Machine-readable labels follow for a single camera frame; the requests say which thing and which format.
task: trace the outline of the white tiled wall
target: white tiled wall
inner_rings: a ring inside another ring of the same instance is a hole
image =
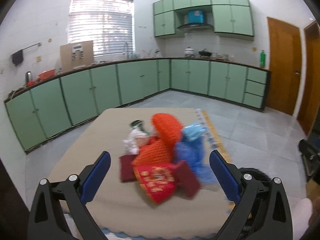
[[[158,0],[133,0],[135,7],[136,51],[160,48],[164,41],[153,37],[152,3]],[[34,76],[60,67],[59,48],[67,43],[68,13],[71,0],[17,0],[0,25],[0,99],[4,100],[11,90],[24,84],[24,74]],[[15,67],[10,55],[29,45],[42,42],[40,47],[24,51],[24,62]],[[36,63],[36,56],[42,61]],[[98,60],[119,59],[122,55],[102,57]],[[0,107],[0,158],[4,162],[15,186],[25,199],[25,153],[10,125],[4,109]]]
[[[185,38],[168,39],[165,41],[167,56],[183,56],[183,51],[190,46],[195,51],[208,49],[217,53],[226,53],[239,63],[259,65],[261,50],[267,54],[269,66],[269,32],[267,17],[304,27],[309,18],[314,18],[303,0],[250,0],[254,21],[254,41],[243,41],[231,38],[220,38],[211,31],[188,33]]]

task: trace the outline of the blue box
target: blue box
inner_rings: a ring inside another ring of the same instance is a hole
[[[188,23],[204,23],[202,10],[193,10],[188,12]]]

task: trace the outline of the faucet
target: faucet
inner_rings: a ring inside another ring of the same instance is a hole
[[[124,48],[124,54],[127,54],[127,60],[128,60],[129,59],[129,49],[128,49],[128,43],[127,42],[124,43],[123,48]]]

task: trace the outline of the blue gripper pad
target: blue gripper pad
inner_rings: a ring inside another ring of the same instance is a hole
[[[214,151],[210,153],[209,163],[228,200],[233,201],[236,204],[239,203],[241,199],[239,185],[226,165]]]
[[[93,200],[104,177],[106,176],[111,165],[110,153],[104,152],[100,160],[95,163],[95,167],[90,172],[87,179],[82,185],[81,203],[86,204]]]

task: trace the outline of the metal screw head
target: metal screw head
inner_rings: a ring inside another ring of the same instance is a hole
[[[71,175],[71,176],[69,177],[69,180],[70,180],[70,181],[75,181],[77,178],[78,178],[78,176],[74,174],[74,175]]]
[[[279,179],[279,178],[274,178],[273,180],[275,181],[276,184],[280,184],[281,183],[281,179]]]
[[[45,184],[47,184],[47,182],[48,182],[47,179],[41,179],[40,184],[45,185]]]
[[[244,174],[243,177],[244,177],[244,179],[246,179],[246,180],[252,179],[252,176],[251,176],[250,174]]]

